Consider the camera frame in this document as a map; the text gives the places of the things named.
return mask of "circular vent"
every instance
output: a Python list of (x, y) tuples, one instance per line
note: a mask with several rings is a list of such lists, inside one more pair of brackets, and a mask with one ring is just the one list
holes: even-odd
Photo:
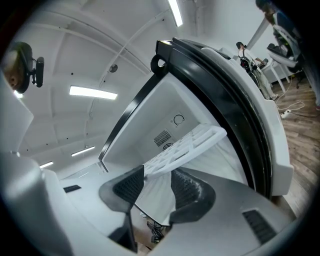
[(170, 148), (173, 145), (173, 143), (167, 143), (163, 146), (162, 151), (165, 151), (167, 148)]

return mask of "round hole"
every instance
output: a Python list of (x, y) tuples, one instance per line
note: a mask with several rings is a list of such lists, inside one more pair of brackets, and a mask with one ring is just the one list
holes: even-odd
[(163, 67), (164, 64), (165, 64), (165, 62), (164, 62), (162, 59), (159, 59), (159, 60), (158, 60), (158, 66), (159, 66), (160, 68)]

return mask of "black cable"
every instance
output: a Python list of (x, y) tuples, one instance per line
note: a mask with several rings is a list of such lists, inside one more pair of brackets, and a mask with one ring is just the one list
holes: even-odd
[(303, 115), (303, 114), (294, 113), (294, 112), (292, 112), (292, 111), (290, 111), (290, 113), (295, 114), (295, 115), (297, 115), (297, 116), (305, 117), (305, 118), (317, 118), (318, 116), (320, 116), (320, 114), (317, 114), (317, 115), (314, 115), (314, 116)]
[(151, 229), (153, 238), (155, 242), (159, 242), (165, 236), (161, 233), (163, 226), (157, 226), (156, 222), (154, 224), (150, 223), (149, 221), (146, 222), (146, 225)]

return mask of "backpack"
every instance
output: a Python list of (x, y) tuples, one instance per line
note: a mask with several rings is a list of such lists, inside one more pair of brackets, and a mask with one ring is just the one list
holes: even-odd
[(244, 68), (244, 70), (245, 70), (247, 73), (251, 73), (252, 70), (256, 70), (258, 66), (257, 66), (256, 64), (254, 64), (252, 61), (250, 61), (250, 60), (245, 56), (245, 50), (246, 50), (246, 49), (244, 49), (244, 50), (242, 51), (242, 54), (243, 54), (242, 57), (240, 57), (240, 56), (238, 55), (239, 58), (240, 58), (240, 65), (241, 65), (241, 67)]

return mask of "white table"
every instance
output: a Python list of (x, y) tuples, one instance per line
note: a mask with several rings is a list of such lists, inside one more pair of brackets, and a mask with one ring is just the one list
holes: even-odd
[(282, 83), (278, 73), (275, 70), (275, 67), (277, 67), (277, 66), (280, 67), (285, 79), (287, 80), (288, 83), (290, 83), (289, 77), (287, 76), (287, 72), (286, 72), (286, 71), (288, 71), (288, 68), (286, 66), (283, 66), (282, 64), (276, 62), (274, 59), (271, 59), (267, 63), (267, 65), (261, 69), (261, 71), (265, 74), (268, 70), (271, 70), (272, 73), (274, 74), (275, 78), (277, 79), (278, 83), (280, 84), (282, 91), (285, 93), (286, 89), (284, 87), (284, 84)]

